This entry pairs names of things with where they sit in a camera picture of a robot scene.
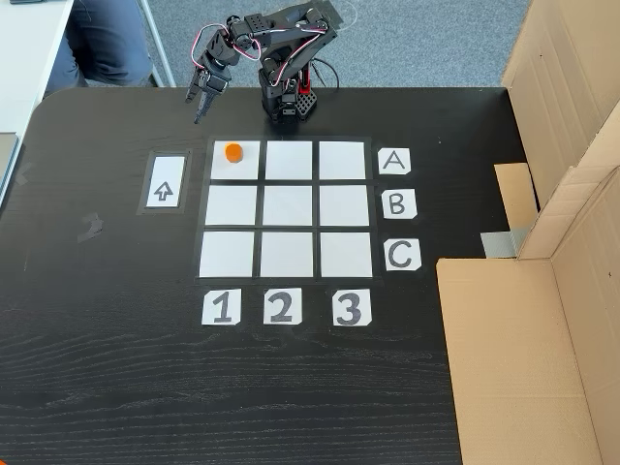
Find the number 3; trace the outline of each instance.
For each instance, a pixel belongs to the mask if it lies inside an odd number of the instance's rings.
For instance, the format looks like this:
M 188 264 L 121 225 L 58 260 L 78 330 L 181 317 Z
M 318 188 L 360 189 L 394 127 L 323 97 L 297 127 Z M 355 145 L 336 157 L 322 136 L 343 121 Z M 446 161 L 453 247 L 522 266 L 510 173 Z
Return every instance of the number 3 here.
M 335 326 L 368 326 L 372 322 L 368 289 L 338 291 L 331 303 Z

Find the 3x3 grid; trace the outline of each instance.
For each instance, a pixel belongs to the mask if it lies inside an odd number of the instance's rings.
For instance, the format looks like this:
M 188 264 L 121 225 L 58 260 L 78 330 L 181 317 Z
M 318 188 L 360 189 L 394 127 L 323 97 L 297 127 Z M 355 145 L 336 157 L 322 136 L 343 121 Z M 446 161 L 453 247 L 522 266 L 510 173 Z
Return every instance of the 3x3 grid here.
M 199 278 L 372 278 L 374 192 L 365 141 L 212 144 Z

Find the number 1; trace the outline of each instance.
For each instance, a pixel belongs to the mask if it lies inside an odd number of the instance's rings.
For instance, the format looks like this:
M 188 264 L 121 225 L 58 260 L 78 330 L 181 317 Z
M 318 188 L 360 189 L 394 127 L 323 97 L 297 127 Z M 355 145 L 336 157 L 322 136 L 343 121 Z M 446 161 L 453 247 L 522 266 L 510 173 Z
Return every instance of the number 1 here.
M 227 313 L 229 311 L 229 292 L 228 291 L 226 291 L 225 293 L 217 297 L 215 300 L 213 300 L 213 303 L 215 305 L 217 305 L 220 302 L 222 302 L 222 313 L 218 318 L 214 320 L 214 322 L 215 323 L 230 323 L 233 319 L 231 317 L 227 317 Z

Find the orange block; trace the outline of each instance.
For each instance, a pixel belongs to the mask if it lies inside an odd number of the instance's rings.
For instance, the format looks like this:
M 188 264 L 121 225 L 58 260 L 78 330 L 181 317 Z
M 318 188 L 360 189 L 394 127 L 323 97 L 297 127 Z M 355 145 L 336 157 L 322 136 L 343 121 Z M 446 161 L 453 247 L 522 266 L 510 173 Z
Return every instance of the orange block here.
M 229 142 L 224 147 L 226 159 L 231 163 L 239 163 L 243 158 L 243 149 L 236 142 Z

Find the number 2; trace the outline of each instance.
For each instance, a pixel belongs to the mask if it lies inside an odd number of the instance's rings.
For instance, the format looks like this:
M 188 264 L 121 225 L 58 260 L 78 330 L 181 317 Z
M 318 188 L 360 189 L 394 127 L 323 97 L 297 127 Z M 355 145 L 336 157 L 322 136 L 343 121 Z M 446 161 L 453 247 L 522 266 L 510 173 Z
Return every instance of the number 2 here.
M 264 325 L 299 325 L 301 288 L 269 289 L 264 293 Z
M 287 293 L 276 293 L 269 298 L 271 303 L 274 303 L 276 300 L 282 300 L 282 311 L 277 315 L 273 315 L 271 317 L 271 322 L 290 323 L 293 320 L 293 317 L 291 315 L 287 315 L 287 312 L 291 308 L 291 304 L 293 304 L 293 298 Z

